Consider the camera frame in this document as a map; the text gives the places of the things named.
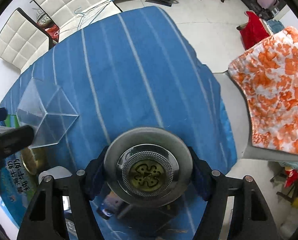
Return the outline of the clear acrylic cube box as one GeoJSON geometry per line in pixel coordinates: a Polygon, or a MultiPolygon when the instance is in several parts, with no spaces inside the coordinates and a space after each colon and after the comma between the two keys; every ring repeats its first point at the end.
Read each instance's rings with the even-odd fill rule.
{"type": "Polygon", "coordinates": [[[16,116],[20,126],[34,130],[31,148],[56,145],[78,118],[78,113],[54,83],[32,78],[20,100],[16,116]]]}

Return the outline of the silver round tin can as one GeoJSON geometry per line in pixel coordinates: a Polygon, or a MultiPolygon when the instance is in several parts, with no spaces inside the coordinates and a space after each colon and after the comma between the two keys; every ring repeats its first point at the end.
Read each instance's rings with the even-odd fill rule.
{"type": "Polygon", "coordinates": [[[122,133],[108,147],[103,166],[109,188],[124,202],[156,208],[178,199],[193,170],[189,148],[156,127],[122,133]]]}

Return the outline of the gold round tin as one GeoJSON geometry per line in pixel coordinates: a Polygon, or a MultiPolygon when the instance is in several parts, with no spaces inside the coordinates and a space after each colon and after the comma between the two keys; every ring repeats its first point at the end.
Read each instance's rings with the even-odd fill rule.
{"type": "Polygon", "coordinates": [[[37,175],[48,165],[44,148],[25,148],[20,151],[25,169],[31,175],[37,175]]]}

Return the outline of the blue striped tablecloth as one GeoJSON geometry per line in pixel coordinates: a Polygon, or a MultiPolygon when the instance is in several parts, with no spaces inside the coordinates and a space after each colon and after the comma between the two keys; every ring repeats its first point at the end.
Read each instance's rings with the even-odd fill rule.
{"type": "Polygon", "coordinates": [[[135,127],[161,127],[180,137],[214,169],[237,161],[220,84],[170,16],[145,7],[95,22],[31,65],[1,101],[15,114],[31,79],[47,96],[59,85],[78,113],[61,141],[46,149],[51,166],[75,173],[135,127]]]}

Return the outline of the left white padded chair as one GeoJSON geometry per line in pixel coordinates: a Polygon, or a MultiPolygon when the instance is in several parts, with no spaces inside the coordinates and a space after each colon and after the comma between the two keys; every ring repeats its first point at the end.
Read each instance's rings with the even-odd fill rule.
{"type": "Polygon", "coordinates": [[[0,58],[25,72],[54,46],[52,37],[17,8],[0,31],[0,58]]]}

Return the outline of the red cloth bag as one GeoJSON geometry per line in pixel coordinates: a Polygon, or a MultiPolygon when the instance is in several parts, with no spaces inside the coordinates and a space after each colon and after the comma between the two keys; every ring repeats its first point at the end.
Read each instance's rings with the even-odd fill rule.
{"type": "Polygon", "coordinates": [[[253,11],[245,11],[248,22],[238,25],[236,29],[240,32],[245,50],[252,48],[255,44],[271,35],[266,22],[253,11]]]}

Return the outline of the orange white floral cushion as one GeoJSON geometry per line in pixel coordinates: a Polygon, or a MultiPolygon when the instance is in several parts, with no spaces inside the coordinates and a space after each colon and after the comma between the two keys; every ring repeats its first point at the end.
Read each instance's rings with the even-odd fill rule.
{"type": "Polygon", "coordinates": [[[288,26],[263,39],[228,73],[246,97],[252,145],[298,154],[298,30],[288,26]]]}

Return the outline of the blue milk carton box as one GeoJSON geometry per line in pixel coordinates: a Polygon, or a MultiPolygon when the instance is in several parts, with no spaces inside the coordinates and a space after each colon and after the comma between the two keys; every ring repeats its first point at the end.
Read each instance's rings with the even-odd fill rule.
{"type": "Polygon", "coordinates": [[[26,170],[20,151],[3,160],[0,197],[17,227],[21,225],[36,189],[36,178],[26,170]]]}

